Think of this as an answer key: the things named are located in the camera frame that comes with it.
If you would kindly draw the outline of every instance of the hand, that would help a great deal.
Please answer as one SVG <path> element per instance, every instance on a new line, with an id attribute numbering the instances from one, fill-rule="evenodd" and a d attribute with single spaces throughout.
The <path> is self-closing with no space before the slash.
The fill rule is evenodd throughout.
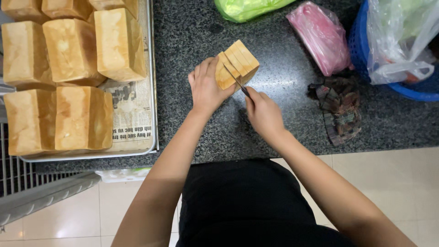
<path id="1" fill-rule="evenodd" d="M 245 97 L 248 119 L 255 131 L 272 145 L 273 140 L 287 131 L 282 120 L 279 106 L 265 93 L 258 93 L 252 87 L 245 87 L 250 97 Z"/>
<path id="2" fill-rule="evenodd" d="M 215 71 L 218 63 L 216 58 L 207 58 L 200 65 L 195 67 L 187 77 L 192 90 L 192 99 L 194 100 L 193 111 L 206 114 L 209 117 L 235 92 L 235 85 L 226 90 L 222 90 L 216 84 Z"/>

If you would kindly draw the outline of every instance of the blue basket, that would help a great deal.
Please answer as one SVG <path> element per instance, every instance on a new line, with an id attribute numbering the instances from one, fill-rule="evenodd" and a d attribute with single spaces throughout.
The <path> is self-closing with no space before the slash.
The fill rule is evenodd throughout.
<path id="1" fill-rule="evenodd" d="M 367 11 L 369 9 L 368 1 L 365 0 L 361 4 L 360 11 L 358 12 L 357 18 L 352 25 L 348 46 L 351 53 L 351 61 L 355 66 L 355 70 L 366 80 L 370 81 L 369 72 L 367 71 L 367 59 L 369 57 L 369 44 L 367 42 Z M 420 92 L 417 90 L 425 90 L 429 88 L 437 91 L 439 84 L 439 73 L 437 70 L 438 66 L 435 68 L 434 74 L 427 80 L 417 83 L 413 86 L 407 86 L 401 83 L 390 83 L 387 84 L 394 91 L 402 94 L 404 97 L 417 100 L 417 101 L 439 101 L 439 94 L 432 92 Z"/>

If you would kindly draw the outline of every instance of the white tile floor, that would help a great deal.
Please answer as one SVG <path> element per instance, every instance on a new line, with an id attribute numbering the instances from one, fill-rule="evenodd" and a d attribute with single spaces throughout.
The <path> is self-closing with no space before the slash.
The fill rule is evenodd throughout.
<path id="1" fill-rule="evenodd" d="M 323 155 L 418 246 L 439 246 L 439 148 Z M 276 162 L 287 167 L 282 159 Z M 100 183 L 5 226 L 0 247 L 110 247 L 141 182 Z M 332 226 L 302 186 L 317 223 Z M 170 246 L 178 240 L 177 205 Z"/>

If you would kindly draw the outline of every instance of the black granite surface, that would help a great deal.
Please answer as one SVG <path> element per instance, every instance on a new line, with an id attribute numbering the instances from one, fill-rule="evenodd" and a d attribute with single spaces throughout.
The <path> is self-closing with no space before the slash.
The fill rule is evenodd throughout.
<path id="1" fill-rule="evenodd" d="M 316 0 L 334 11 L 349 31 L 360 7 L 357 0 Z M 282 109 L 285 126 L 317 155 L 439 145 L 439 102 L 405 99 L 386 86 L 360 82 L 362 131 L 349 143 L 333 147 L 327 140 L 317 101 L 306 97 L 307 85 L 322 82 L 319 71 L 285 15 L 298 0 L 247 23 L 224 20 L 213 0 L 154 4 L 158 132 L 163 149 L 192 107 L 187 74 L 203 59 L 241 39 L 260 62 L 248 83 L 266 92 Z M 151 166 L 157 154 L 37 164 L 37 172 L 95 171 Z M 194 163 L 274 158 L 245 115 L 244 94 L 226 100 L 207 124 Z"/>

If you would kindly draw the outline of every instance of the black shirt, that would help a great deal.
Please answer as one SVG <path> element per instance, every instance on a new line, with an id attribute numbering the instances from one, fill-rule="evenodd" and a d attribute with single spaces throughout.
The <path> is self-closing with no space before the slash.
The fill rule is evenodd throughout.
<path id="1" fill-rule="evenodd" d="M 270 160 L 193 165 L 177 246 L 353 246 L 316 224 L 294 175 Z"/>

